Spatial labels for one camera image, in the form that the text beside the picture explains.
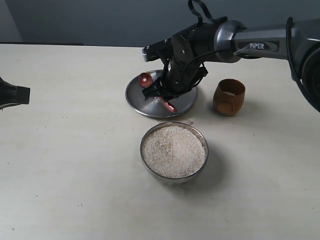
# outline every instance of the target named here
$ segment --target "black object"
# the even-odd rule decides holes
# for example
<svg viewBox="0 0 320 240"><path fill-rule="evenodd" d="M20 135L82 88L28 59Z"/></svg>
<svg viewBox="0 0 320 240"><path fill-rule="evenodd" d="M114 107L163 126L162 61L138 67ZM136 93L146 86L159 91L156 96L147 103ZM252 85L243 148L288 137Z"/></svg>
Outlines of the black object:
<svg viewBox="0 0 320 240"><path fill-rule="evenodd" d="M0 77L0 109L29 104L30 88L15 86Z"/></svg>
<svg viewBox="0 0 320 240"><path fill-rule="evenodd" d="M193 2L200 5L204 23ZM163 74L142 91L166 101L189 92L208 74L204 62L236 63L241 58L288 60L292 79L320 112L320 19L245 27L227 17L212 18L201 0L188 0L197 23L142 50L146 62L161 59Z"/></svg>

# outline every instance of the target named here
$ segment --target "stainless steel plate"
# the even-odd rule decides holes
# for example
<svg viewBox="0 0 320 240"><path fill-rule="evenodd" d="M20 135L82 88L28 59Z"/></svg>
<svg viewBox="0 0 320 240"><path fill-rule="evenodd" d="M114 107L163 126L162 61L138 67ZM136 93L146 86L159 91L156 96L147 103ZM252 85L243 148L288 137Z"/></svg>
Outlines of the stainless steel plate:
<svg viewBox="0 0 320 240"><path fill-rule="evenodd" d="M156 80L162 70L147 71L147 73L152 76L153 80ZM134 110L151 118L170 118L184 114L193 107L198 98L198 89L194 87L190 92L169 101L177 110L177 112L171 112L157 97L145 100L142 89L138 83L138 76L136 76L126 87L125 98Z"/></svg>

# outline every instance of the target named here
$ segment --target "wooden cup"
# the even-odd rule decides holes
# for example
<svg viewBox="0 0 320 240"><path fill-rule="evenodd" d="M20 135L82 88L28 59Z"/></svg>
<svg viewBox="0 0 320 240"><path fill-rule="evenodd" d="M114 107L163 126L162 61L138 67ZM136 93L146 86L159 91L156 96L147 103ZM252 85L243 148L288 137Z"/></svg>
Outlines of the wooden cup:
<svg viewBox="0 0 320 240"><path fill-rule="evenodd" d="M221 80L213 95L213 108L222 115L233 116L241 109L246 87L235 79Z"/></svg>

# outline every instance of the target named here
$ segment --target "metal bowl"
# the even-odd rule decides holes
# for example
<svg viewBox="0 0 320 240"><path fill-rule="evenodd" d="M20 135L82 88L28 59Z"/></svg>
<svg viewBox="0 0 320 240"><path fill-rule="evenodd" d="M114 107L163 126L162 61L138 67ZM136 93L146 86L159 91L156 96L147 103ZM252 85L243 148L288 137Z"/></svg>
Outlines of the metal bowl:
<svg viewBox="0 0 320 240"><path fill-rule="evenodd" d="M146 140L146 138L151 134L153 133L154 131L158 130L158 129L161 129L161 128L164 128L164 127L169 127L169 126L178 126L178 127L181 127L181 128L184 128L184 129L187 129L189 130L191 133L193 133L201 142L204 150L205 150L205 161L203 163L203 165L201 166L201 168L189 175L189 176L186 176L186 177L181 177L181 178L170 178L170 177L165 177L165 176L161 176L159 175L158 173L154 172L153 170L151 170L151 168L149 168L149 166L146 164L145 160L144 160L144 156L142 154L142 147L144 145L144 142ZM185 124L185 123L182 123L182 122L174 122L174 121L170 121L170 122L163 122L163 123L160 123L154 127L152 127L149 131L146 132L146 134L143 136L142 138L142 141L141 141L141 144L140 144L140 155L141 155L141 159L142 159L142 163L145 167L145 169L157 180L159 180L160 182L162 183L166 183L166 184L170 184L170 185L173 185L173 184L183 184L183 183L186 183L192 179L194 179L196 176L198 176L202 170L204 169L206 163L207 163L207 160L208 160L208 156L209 156L209 148L208 148L208 143L205 139L205 137L197 130L195 129L194 127L188 125L188 124Z"/></svg>

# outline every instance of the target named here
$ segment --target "rice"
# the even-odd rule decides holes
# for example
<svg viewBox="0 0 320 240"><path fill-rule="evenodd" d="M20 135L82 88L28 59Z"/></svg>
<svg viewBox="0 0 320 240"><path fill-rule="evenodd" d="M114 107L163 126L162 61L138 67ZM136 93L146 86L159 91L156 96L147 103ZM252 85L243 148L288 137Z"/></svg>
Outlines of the rice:
<svg viewBox="0 0 320 240"><path fill-rule="evenodd" d="M200 140L180 126L165 126L151 133L142 143L141 153L152 171L173 179L196 173L206 161Z"/></svg>

